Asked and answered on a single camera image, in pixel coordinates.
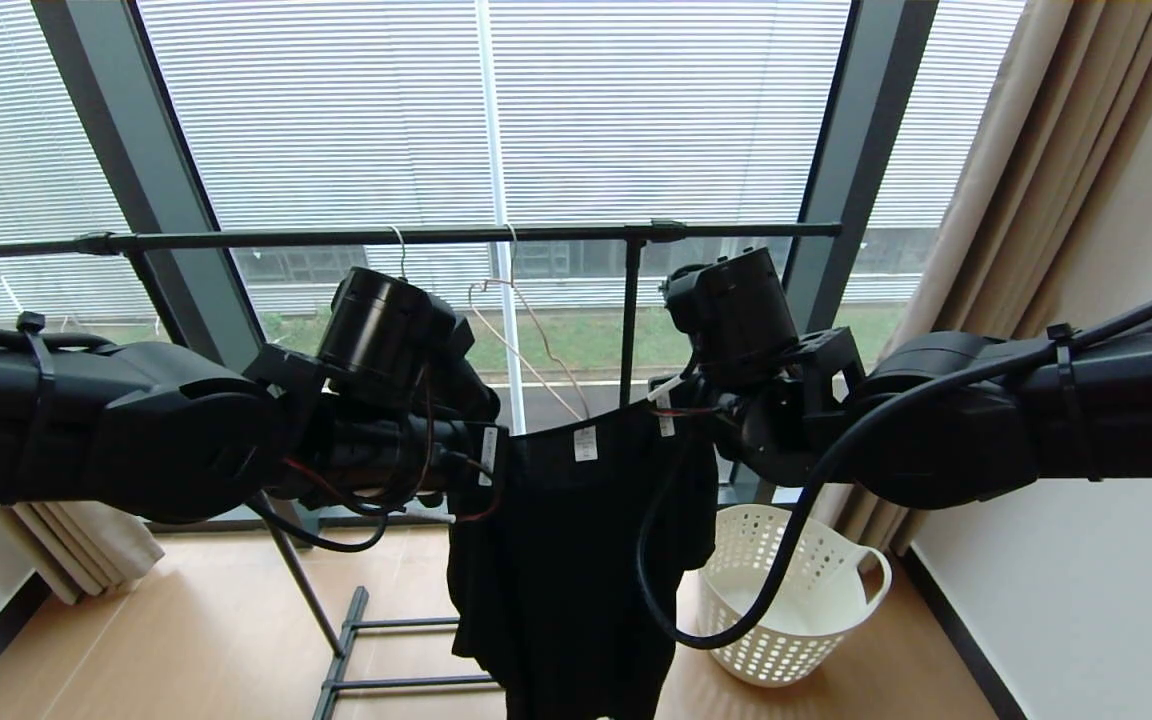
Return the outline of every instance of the barcode label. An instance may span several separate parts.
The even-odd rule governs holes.
[[[495,470],[495,435],[498,430],[494,427],[483,429],[483,456],[480,456],[479,462],[488,471]],[[487,473],[479,473],[480,486],[488,488],[492,487],[492,478],[488,478]]]
[[[573,434],[573,441],[576,445],[577,462],[598,460],[598,434],[594,432],[593,425],[576,430],[576,433]]]
[[[657,399],[657,407],[660,410],[669,409],[669,393],[660,393],[660,397]],[[660,423],[660,437],[673,437],[673,418],[668,418],[666,415],[657,416]]]

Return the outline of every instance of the wooden floor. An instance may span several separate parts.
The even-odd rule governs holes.
[[[336,532],[338,539],[357,532]],[[329,651],[267,536],[174,536],[136,591],[67,607],[52,598],[0,659],[0,719],[194,719],[312,714]],[[312,551],[306,573],[339,624],[353,589],[367,616],[454,615],[442,529],[399,528],[361,555]],[[680,589],[690,624],[696,578]],[[359,639],[349,679],[477,673],[449,652],[450,634]],[[499,689],[348,697],[339,720],[505,715]],[[874,617],[795,685],[768,691],[681,647],[660,719],[773,717],[993,717],[900,574]]]

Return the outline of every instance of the green grass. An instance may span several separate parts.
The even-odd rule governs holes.
[[[849,325],[861,350],[865,367],[872,367],[882,343],[900,323],[900,305],[849,305],[838,311],[838,325]],[[582,379],[612,379],[617,377],[621,363],[621,313],[617,310],[547,310],[538,313],[550,339],[550,348]],[[485,314],[503,333],[500,314]],[[323,338],[328,311],[317,314],[263,314],[262,326],[266,338],[283,347],[302,353],[314,353]],[[470,318],[475,346],[468,358],[480,373],[499,376],[506,372],[506,354],[479,319]],[[104,325],[86,327],[115,342],[166,340],[165,333],[156,335],[154,325]],[[540,332],[529,314],[518,316],[518,344],[531,364],[547,377],[561,373],[559,365],[545,356]],[[673,328],[669,314],[662,306],[641,306],[637,311],[634,365],[650,374],[655,370],[681,367],[691,348],[684,334]]]

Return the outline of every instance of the black t-shirt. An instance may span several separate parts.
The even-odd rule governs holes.
[[[452,528],[453,652],[506,689],[509,720],[655,713],[675,649],[641,597],[637,533],[654,488],[677,473],[647,543],[654,597],[673,617],[682,573],[713,552],[718,471],[695,419],[666,427],[650,407],[509,439],[498,511]]]

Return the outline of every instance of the curtain fold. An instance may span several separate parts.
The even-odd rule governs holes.
[[[65,602],[145,577],[162,558],[145,524],[97,502],[0,507],[0,528]]]
[[[1152,1],[1030,0],[918,291],[884,354],[932,331],[1031,338],[1085,240],[1078,219],[1152,104]],[[925,518],[840,486],[813,515],[904,552]]]

